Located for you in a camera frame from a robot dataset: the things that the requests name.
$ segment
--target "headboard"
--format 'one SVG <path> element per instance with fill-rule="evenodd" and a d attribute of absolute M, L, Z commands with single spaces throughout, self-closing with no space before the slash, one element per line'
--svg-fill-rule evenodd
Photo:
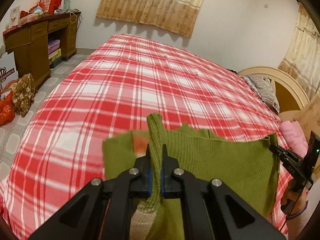
<path fill-rule="evenodd" d="M 286 72 L 272 67 L 251 67 L 238 73 L 240 76 L 249 74 L 267 75 L 271 80 L 272 89 L 280 105 L 280 113 L 300 111 L 309 98 L 298 82 Z"/>

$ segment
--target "red and white plaid blanket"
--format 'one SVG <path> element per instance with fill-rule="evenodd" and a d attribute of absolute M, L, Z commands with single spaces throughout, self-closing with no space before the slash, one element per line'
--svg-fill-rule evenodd
<path fill-rule="evenodd" d="M 58 85 L 29 124 L 0 185 L 0 215 L 14 234 L 27 239 L 92 178 L 103 178 L 102 141 L 147 129 L 153 112 L 167 129 L 187 122 L 236 141 L 276 132 L 286 147 L 280 119 L 238 75 L 183 49 L 116 35 Z M 277 228 L 288 181 L 281 167 L 268 218 Z"/>

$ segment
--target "curtain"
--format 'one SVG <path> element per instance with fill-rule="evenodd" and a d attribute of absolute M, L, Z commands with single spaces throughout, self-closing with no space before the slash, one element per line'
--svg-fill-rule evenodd
<path fill-rule="evenodd" d="M 320 92 L 319 32 L 301 5 L 293 39 L 279 69 L 296 79 L 309 99 Z"/>
<path fill-rule="evenodd" d="M 97 17 L 154 25 L 191 38 L 203 0 L 101 0 Z"/>

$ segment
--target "green fabric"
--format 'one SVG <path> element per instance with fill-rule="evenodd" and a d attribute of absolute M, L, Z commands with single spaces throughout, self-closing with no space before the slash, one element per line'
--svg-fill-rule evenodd
<path fill-rule="evenodd" d="M 177 158 L 181 168 L 199 179 L 222 179 L 261 215 L 266 217 L 270 214 L 276 198 L 279 161 L 268 148 L 270 143 L 277 145 L 276 134 L 253 142 L 234 142 L 210 130 L 195 130 L 188 125 L 178 130 L 166 130 L 157 113 L 150 114 L 147 122 L 153 190 L 151 197 L 143 201 L 139 208 L 145 212 L 157 212 L 147 239 L 184 239 L 179 200 L 160 198 L 163 144 L 167 145 L 168 155 Z M 133 166 L 136 158 L 132 145 L 134 132 L 103 142 L 107 179 L 115 178 Z"/>

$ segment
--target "tiled floor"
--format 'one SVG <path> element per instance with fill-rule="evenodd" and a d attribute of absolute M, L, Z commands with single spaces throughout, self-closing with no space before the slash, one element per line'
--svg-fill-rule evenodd
<path fill-rule="evenodd" d="M 30 120 L 42 105 L 42 102 L 50 92 L 87 57 L 88 55 L 76 54 L 68 61 L 63 61 L 59 64 L 52 70 L 51 77 L 39 87 L 39 91 L 35 96 L 35 102 L 30 107 L 27 115 L 22 118 L 19 113 L 16 113 L 16 117 L 11 123 L 0 127 L 0 180 L 8 176 L 22 135 Z"/>

